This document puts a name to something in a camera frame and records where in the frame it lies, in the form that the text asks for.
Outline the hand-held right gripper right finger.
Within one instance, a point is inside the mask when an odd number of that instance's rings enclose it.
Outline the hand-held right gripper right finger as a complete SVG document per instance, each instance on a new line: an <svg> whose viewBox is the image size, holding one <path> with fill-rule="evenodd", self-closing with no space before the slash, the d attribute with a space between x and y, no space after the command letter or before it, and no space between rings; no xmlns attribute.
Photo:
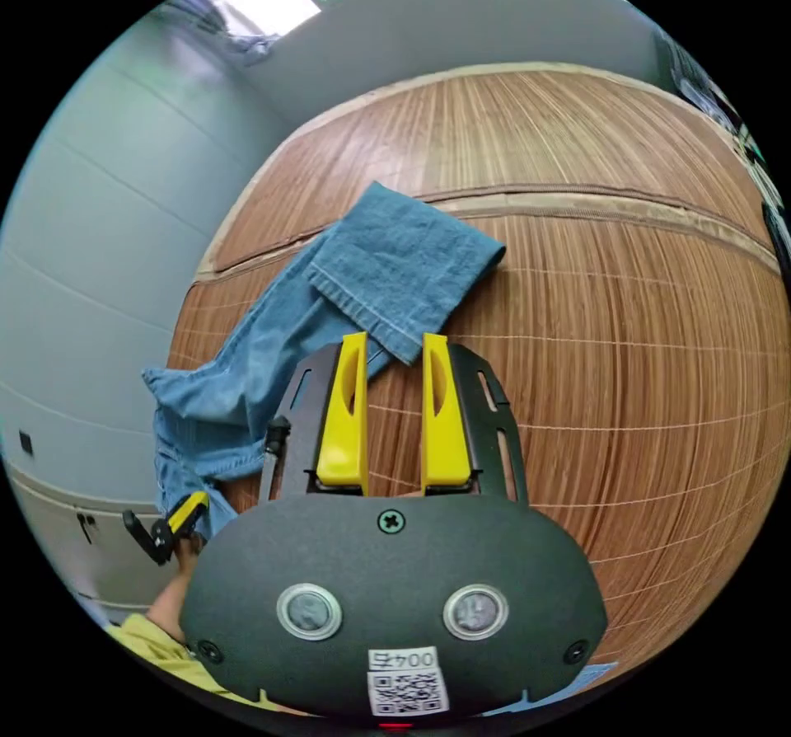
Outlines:
<svg viewBox="0 0 791 737"><path fill-rule="evenodd" d="M449 344L439 334L424 334L422 405L422 492L463 490L470 457Z"/></svg>

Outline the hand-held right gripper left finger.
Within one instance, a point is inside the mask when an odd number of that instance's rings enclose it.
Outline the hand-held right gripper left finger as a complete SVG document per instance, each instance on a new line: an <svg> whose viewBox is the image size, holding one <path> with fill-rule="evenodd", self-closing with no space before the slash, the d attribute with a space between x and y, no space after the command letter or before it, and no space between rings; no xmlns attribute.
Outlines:
<svg viewBox="0 0 791 737"><path fill-rule="evenodd" d="M327 490L368 494L367 333L343 337L327 401L316 477Z"/></svg>

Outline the person's left hand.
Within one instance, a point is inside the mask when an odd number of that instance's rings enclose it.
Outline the person's left hand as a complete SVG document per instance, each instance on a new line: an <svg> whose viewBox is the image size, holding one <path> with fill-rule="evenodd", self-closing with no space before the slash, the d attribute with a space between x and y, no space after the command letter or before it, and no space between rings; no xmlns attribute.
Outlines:
<svg viewBox="0 0 791 737"><path fill-rule="evenodd" d="M199 533L192 533L188 538L177 541L174 549L176 574L155 598L146 613L149 622L182 645L185 643L185 635L180 626L181 611L204 544L204 538Z"/></svg>

